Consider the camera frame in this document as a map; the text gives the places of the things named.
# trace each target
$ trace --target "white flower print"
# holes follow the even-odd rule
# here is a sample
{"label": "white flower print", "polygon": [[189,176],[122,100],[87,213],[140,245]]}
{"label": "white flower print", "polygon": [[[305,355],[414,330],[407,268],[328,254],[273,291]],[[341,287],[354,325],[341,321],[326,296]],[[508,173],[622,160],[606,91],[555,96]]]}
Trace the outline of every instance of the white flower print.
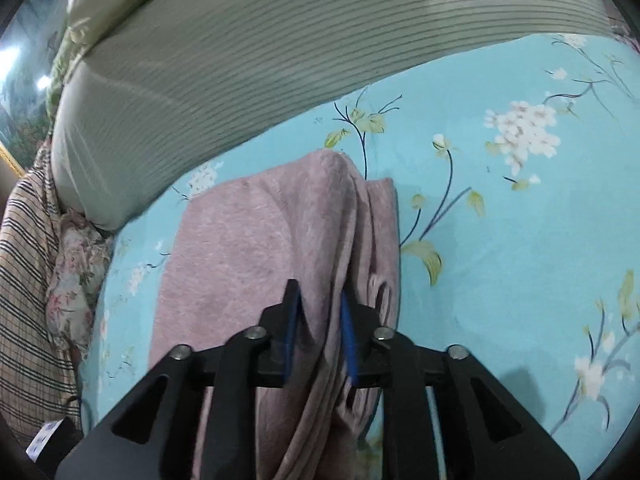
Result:
{"label": "white flower print", "polygon": [[524,120],[539,128],[556,126],[556,109],[545,105],[532,106],[524,116]]}
{"label": "white flower print", "polygon": [[568,75],[564,68],[558,68],[556,70],[552,70],[550,74],[551,74],[551,79],[556,79],[556,80],[565,79]]}
{"label": "white flower print", "polygon": [[216,179],[218,178],[218,170],[222,168],[222,165],[222,162],[216,162],[212,168],[211,163],[207,162],[194,171],[189,181],[189,187],[191,188],[189,198],[215,186]]}
{"label": "white flower print", "polygon": [[610,354],[616,345],[616,335],[613,332],[609,332],[602,338],[602,349]]}
{"label": "white flower print", "polygon": [[546,130],[546,127],[555,126],[556,123],[554,108],[530,105],[526,101],[511,102],[511,110],[505,114],[488,110],[484,118],[484,126],[495,127],[500,131],[494,142],[487,144],[492,153],[506,156],[504,163],[511,168],[512,176],[520,173],[529,155],[552,157],[557,154],[560,139]]}
{"label": "white flower print", "polygon": [[530,108],[531,106],[526,101],[511,101],[511,111],[519,119],[523,118]]}
{"label": "white flower print", "polygon": [[110,315],[110,311],[105,310],[104,314],[102,315],[102,320],[100,321],[100,339],[102,339],[103,341],[107,339],[107,329]]}
{"label": "white flower print", "polygon": [[143,267],[142,265],[137,266],[131,272],[128,288],[129,288],[129,293],[132,296],[135,296],[138,293],[138,287],[140,286],[140,283],[142,283],[142,280],[144,279],[144,277],[145,277],[145,267]]}
{"label": "white flower print", "polygon": [[587,38],[581,34],[560,34],[562,39],[570,44],[573,48],[584,47],[587,43]]}
{"label": "white flower print", "polygon": [[443,134],[435,134],[433,136],[433,145],[436,150],[448,150],[451,148],[451,143]]}
{"label": "white flower print", "polygon": [[575,371],[580,379],[580,392],[584,396],[593,400],[598,400],[600,389],[604,384],[602,375],[602,364],[591,363],[588,357],[577,357],[575,359]]}
{"label": "white flower print", "polygon": [[520,117],[515,112],[508,112],[504,115],[498,115],[496,123],[498,129],[503,134],[511,134],[513,136],[518,134],[518,120]]}
{"label": "white flower print", "polygon": [[484,115],[484,127],[495,128],[497,126],[498,114],[493,110],[487,110]]}

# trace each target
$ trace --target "mattress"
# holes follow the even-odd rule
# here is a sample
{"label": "mattress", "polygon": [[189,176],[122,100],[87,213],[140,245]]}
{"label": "mattress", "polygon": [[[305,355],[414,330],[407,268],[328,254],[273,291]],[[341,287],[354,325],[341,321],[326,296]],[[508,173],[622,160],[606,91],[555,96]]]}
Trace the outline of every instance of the mattress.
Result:
{"label": "mattress", "polygon": [[85,425],[146,372],[188,201],[325,147],[395,183],[399,330],[467,346],[588,478],[640,402],[638,96],[628,46],[537,34],[390,76],[184,174],[117,236],[81,369]]}

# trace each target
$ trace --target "white label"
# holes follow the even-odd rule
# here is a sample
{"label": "white label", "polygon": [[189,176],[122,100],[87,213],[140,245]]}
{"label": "white label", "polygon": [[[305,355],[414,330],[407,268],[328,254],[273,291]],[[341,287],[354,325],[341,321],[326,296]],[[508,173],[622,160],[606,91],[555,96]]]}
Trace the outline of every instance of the white label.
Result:
{"label": "white label", "polygon": [[40,452],[51,438],[51,435],[53,435],[58,429],[58,426],[60,424],[62,424],[62,420],[55,420],[53,422],[44,423],[44,426],[40,428],[40,431],[27,448],[27,455],[29,455],[29,458],[31,458],[31,460],[33,460],[34,462],[37,460],[37,458],[40,456]]}

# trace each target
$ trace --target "plaid fabric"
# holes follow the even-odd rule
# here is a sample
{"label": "plaid fabric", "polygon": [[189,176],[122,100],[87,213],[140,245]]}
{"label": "plaid fabric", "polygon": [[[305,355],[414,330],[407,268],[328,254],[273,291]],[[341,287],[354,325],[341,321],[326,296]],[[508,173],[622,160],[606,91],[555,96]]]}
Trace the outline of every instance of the plaid fabric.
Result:
{"label": "plaid fabric", "polygon": [[0,228],[0,412],[26,447],[46,420],[79,425],[68,351],[50,339],[45,302],[56,254],[60,210],[50,141],[16,184]]}

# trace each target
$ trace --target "pink towel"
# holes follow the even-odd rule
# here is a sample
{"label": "pink towel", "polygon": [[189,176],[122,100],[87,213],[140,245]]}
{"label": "pink towel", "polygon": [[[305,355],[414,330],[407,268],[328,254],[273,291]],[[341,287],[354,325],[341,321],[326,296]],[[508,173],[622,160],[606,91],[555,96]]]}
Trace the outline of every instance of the pink towel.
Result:
{"label": "pink towel", "polygon": [[256,395],[260,480],[353,478],[355,443],[377,392],[350,385],[340,353],[340,294],[383,324],[398,318],[396,194],[389,179],[365,181],[344,155],[321,150],[193,198],[158,299],[150,361],[174,345],[222,345],[256,324],[299,281],[306,323],[292,376]]}

